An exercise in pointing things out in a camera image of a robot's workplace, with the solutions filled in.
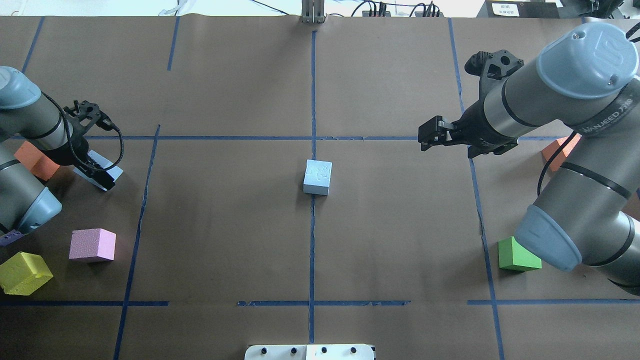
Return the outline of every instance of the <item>purple cube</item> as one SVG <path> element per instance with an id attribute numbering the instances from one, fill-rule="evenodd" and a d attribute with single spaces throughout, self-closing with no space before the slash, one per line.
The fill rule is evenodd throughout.
<path id="1" fill-rule="evenodd" d="M 105 229 L 75 230 L 71 234 L 69 260 L 94 263 L 113 260 L 116 234 Z"/>

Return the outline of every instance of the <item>black wire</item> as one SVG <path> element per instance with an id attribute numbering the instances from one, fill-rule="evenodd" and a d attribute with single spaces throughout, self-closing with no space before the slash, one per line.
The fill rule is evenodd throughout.
<path id="1" fill-rule="evenodd" d="M 418 8 L 418 6 L 422 5 L 422 9 L 424 10 L 422 12 L 422 16 L 424 17 L 424 14 L 427 12 L 427 5 L 425 3 L 419 3 L 418 5 L 414 5 L 413 9 L 411 9 L 411 13 L 409 14 L 409 17 L 411 17 L 411 15 L 413 15 L 413 13 L 415 12 L 415 9 Z"/>
<path id="2" fill-rule="evenodd" d="M 562 145 L 560 145 L 560 147 L 557 148 L 554 154 L 551 155 L 549 160 L 547 160 L 545 167 L 542 168 L 542 173 L 540 174 L 540 178 L 538 179 L 538 196 L 540 196 L 540 192 L 542 190 L 542 180 L 545 178 L 545 173 L 547 173 L 549 166 L 551 166 L 551 163 L 556 159 L 556 157 L 560 154 L 560 152 L 562 152 L 562 150 L 564 150 L 564 148 L 567 145 L 569 145 L 571 140 L 573 140 L 573 138 L 575 138 L 576 135 L 578 135 L 578 133 L 576 133 L 575 131 L 572 132 L 571 135 L 569 135 L 569 137 L 562 143 Z"/>
<path id="3" fill-rule="evenodd" d="M 91 171 L 105 172 L 105 171 L 111 170 L 112 168 L 115 168 L 120 163 L 120 161 L 122 161 L 122 158 L 124 157 L 124 139 L 122 138 L 122 132 L 120 132 L 120 129 L 117 126 L 115 126 L 114 124 L 113 124 L 113 129 L 118 133 L 118 139 L 120 140 L 120 156 L 118 157 L 118 159 L 113 164 L 111 164 L 111 166 L 106 167 L 106 168 L 97 168 L 97 167 L 94 167 L 93 165 L 91 165 L 89 163 L 86 163 L 86 162 L 80 160 L 78 158 L 78 155 L 76 154 L 76 151 L 74 150 L 73 144 L 71 143 L 71 131 L 69 129 L 69 123 L 68 123 L 67 116 L 65 115 L 64 110 L 62 110 L 60 105 L 58 105 L 58 103 L 54 99 L 52 99 L 51 96 L 45 94 L 44 92 L 42 92 L 42 95 L 44 95 L 44 97 L 46 97 L 47 100 L 51 101 L 51 103 L 58 109 L 58 112 L 60 113 L 60 117 L 62 119 L 62 124 L 65 126 L 65 134 L 67 136 L 67 142 L 69 143 L 69 149 L 71 150 L 71 155 L 74 156 L 74 159 L 79 164 L 81 164 L 82 166 L 88 168 Z"/>
<path id="4" fill-rule="evenodd" d="M 355 9 L 353 9 L 353 12 L 351 13 L 351 17 L 353 17 L 356 14 L 356 11 L 358 11 L 358 9 L 364 5 L 364 4 L 369 4 L 369 16 L 372 16 L 372 10 L 371 10 L 371 4 L 373 4 L 373 13 L 376 13 L 378 11 L 378 7 L 376 6 L 376 3 L 374 1 L 371 0 L 365 0 L 362 1 Z"/>
<path id="5" fill-rule="evenodd" d="M 283 11 L 282 11 L 282 10 L 280 10 L 280 9 L 276 9 L 276 8 L 274 8 L 274 7 L 272 7 L 272 6 L 269 6 L 269 5 L 267 5 L 267 4 L 261 3 L 260 1 L 256 1 L 256 0 L 249 0 L 249 1 L 251 1 L 251 2 L 253 2 L 253 3 L 260 4 L 260 5 L 262 5 L 262 6 L 266 6 L 266 7 L 268 7 L 269 9 L 275 10 L 275 11 L 277 11 L 277 12 L 279 12 L 279 13 L 283 13 L 283 14 L 285 14 L 285 15 L 291 15 L 290 13 L 285 13 L 285 12 L 283 12 Z"/>
<path id="6" fill-rule="evenodd" d="M 627 31 L 627 38 L 630 38 L 631 36 L 633 36 L 633 34 L 635 34 L 639 29 L 640 29 L 640 22 L 638 22 L 636 25 L 634 25 L 633 28 L 630 28 L 629 31 Z"/>

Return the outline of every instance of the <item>orange cube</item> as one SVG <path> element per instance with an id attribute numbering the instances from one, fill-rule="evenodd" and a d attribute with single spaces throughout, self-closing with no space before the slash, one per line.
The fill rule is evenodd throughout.
<path id="1" fill-rule="evenodd" d="M 18 159 L 37 178 L 48 181 L 58 171 L 60 165 L 49 159 L 30 142 L 24 142 L 15 152 Z"/>
<path id="2" fill-rule="evenodd" d="M 542 157 L 545 159 L 545 162 L 549 160 L 551 155 L 558 150 L 560 145 L 562 145 L 566 139 L 567 138 L 557 139 L 542 150 Z M 578 140 L 580 140 L 580 135 L 576 135 L 570 143 L 566 144 L 564 149 L 558 154 L 558 156 L 556 156 L 555 160 L 551 162 L 551 165 L 549 165 L 549 170 L 556 171 L 560 168 L 560 165 L 562 165 L 562 163 L 567 159 L 571 150 L 573 150 L 575 145 L 578 143 Z"/>

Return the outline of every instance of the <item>robotic arm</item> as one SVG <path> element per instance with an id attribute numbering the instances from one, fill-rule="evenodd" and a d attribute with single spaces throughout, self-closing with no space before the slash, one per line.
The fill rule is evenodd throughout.
<path id="1" fill-rule="evenodd" d="M 515 232 L 518 243 L 564 271 L 593 266 L 640 296 L 640 224 L 620 210 L 640 186 L 638 53 L 624 32 L 592 22 L 524 65 L 508 51 L 480 52 L 465 70 L 480 99 L 453 123 L 420 126 L 425 151 L 467 144 L 468 157 L 500 155 L 555 119 L 582 135 Z"/>
<path id="2" fill-rule="evenodd" d="M 0 243 L 5 245 L 57 215 L 62 205 L 13 155 L 1 145 L 18 133 L 59 165 L 74 165 L 105 189 L 115 183 L 106 172 L 122 159 L 122 134 L 96 104 L 74 102 L 60 108 L 23 73 L 0 67 Z M 88 156 L 84 134 L 93 125 L 115 130 L 120 137 L 120 158 L 102 168 Z"/>

